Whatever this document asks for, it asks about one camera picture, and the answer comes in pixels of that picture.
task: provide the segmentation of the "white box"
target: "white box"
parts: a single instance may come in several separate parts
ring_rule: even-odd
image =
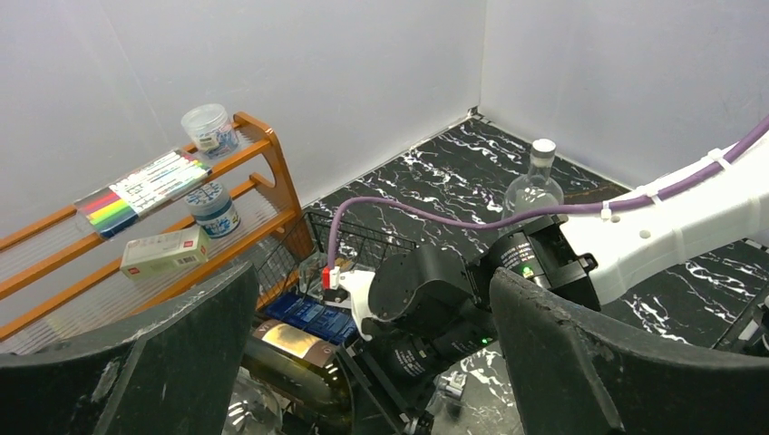
[[[126,244],[121,271],[130,279],[140,279],[200,265],[209,261],[209,243],[209,236],[197,225],[138,238]]]

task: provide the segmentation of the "gold label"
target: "gold label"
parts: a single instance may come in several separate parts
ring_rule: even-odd
[[[254,336],[318,367],[326,365],[336,349],[331,343],[277,320],[261,324]]]

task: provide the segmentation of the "wooden shelf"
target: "wooden shelf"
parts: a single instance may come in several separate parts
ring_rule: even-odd
[[[35,309],[20,314],[13,322],[0,327],[0,340],[3,341],[0,351],[33,352],[53,341],[84,332],[84,328],[93,329],[159,304],[190,289],[259,240],[302,222],[301,207],[275,132],[267,124],[243,112],[234,116],[234,125],[241,139],[245,137],[251,143],[216,164],[208,181],[221,177],[256,156],[264,156],[275,181],[270,182],[262,174],[253,172],[245,182],[230,191],[242,222],[232,235],[212,243],[208,263],[170,276],[162,275],[133,282],[122,275],[119,270],[121,260],[116,258]],[[185,150],[195,152],[196,148],[190,144]],[[2,239],[0,269],[4,268],[4,262],[10,263],[9,258],[15,258],[15,249],[22,252],[24,245],[36,238],[45,238],[46,233],[75,218],[75,215],[73,206],[63,208]],[[192,225],[192,217],[185,217],[166,228],[164,232]],[[103,242],[96,233],[91,233],[50,255],[45,253],[42,260],[24,266],[23,270],[0,283],[0,301],[17,292],[23,292],[30,284],[69,264]],[[101,308],[94,312],[96,306]],[[94,319],[78,319],[78,313],[83,311],[92,313]]]

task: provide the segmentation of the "orange wooden rack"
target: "orange wooden rack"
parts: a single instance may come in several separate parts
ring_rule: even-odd
[[[283,151],[280,148],[280,142],[278,141],[275,132],[266,123],[259,121],[244,112],[238,112],[234,115],[233,126],[244,134],[247,133],[250,137],[260,137],[261,139],[256,140],[253,144],[216,164],[207,181],[217,179],[237,166],[261,155],[267,161],[267,164],[272,171],[273,180],[275,181],[270,182],[263,175],[253,172],[248,176],[247,180],[232,189],[230,195],[233,198],[239,198],[250,192],[252,189],[255,189],[270,203],[287,204],[287,208],[279,210],[268,222],[249,232],[246,236],[238,240],[237,243],[229,246],[223,252],[218,253],[211,258],[209,262],[192,269],[190,273],[184,275],[181,279],[162,290],[148,302],[135,309],[134,313],[159,304],[176,295],[180,295],[264,237],[270,235],[279,236],[280,234],[283,234],[286,229],[291,228],[296,224],[302,225],[302,223],[304,223],[304,220],[302,219],[302,209],[299,205],[296,190],[294,189],[294,183],[288,173],[286,160],[283,157]],[[197,148],[192,143],[187,145],[184,149],[190,153],[197,151]],[[0,240],[0,253],[9,251],[33,237],[40,237],[47,230],[62,224],[67,219],[74,218],[75,214],[75,207],[68,206],[53,213],[49,217],[41,219],[40,221],[3,238]],[[176,224],[166,228],[163,232],[177,231],[192,225],[195,225],[194,219],[192,217],[185,217]],[[303,238],[307,241],[306,244],[290,247],[291,250],[299,251],[296,252],[296,254],[301,257],[308,256],[313,249],[312,238],[309,234],[307,234],[307,237]],[[104,240],[94,232],[87,237],[73,242],[58,252],[49,255],[45,259],[31,264],[25,270],[0,283],[0,301],[7,298],[9,295],[13,295],[16,292],[23,290],[31,283],[47,276],[58,268],[73,261],[75,258],[82,256],[99,246],[103,242]],[[113,274],[120,273],[120,263],[121,259],[116,258],[106,266],[103,266],[84,277],[76,284],[65,288],[62,292],[56,294],[42,304],[39,304],[33,310],[20,314],[11,323],[3,325],[0,327],[0,341],[4,341],[14,334],[24,330],[30,324],[42,319],[57,308],[72,301],[75,297],[84,294]],[[265,297],[269,297],[272,293],[273,292],[268,292]],[[263,298],[260,298],[259,306],[262,306],[266,302],[262,299]]]

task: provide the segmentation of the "black marble floor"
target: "black marble floor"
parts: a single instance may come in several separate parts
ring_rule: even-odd
[[[333,213],[357,196],[391,198],[460,220],[492,222],[501,217],[508,184],[528,168],[528,145],[495,127],[470,119],[407,151],[310,209]],[[556,159],[551,176],[567,203],[614,198],[625,190],[566,160]],[[495,232],[474,232],[425,221],[374,205],[350,209],[345,220],[407,237],[419,244],[449,247],[473,257]],[[724,246],[657,274],[604,307],[603,313],[671,340],[711,346],[769,279],[769,254],[744,242]],[[522,434],[504,360],[495,343],[456,364],[470,374],[459,415],[437,412],[433,433]]]

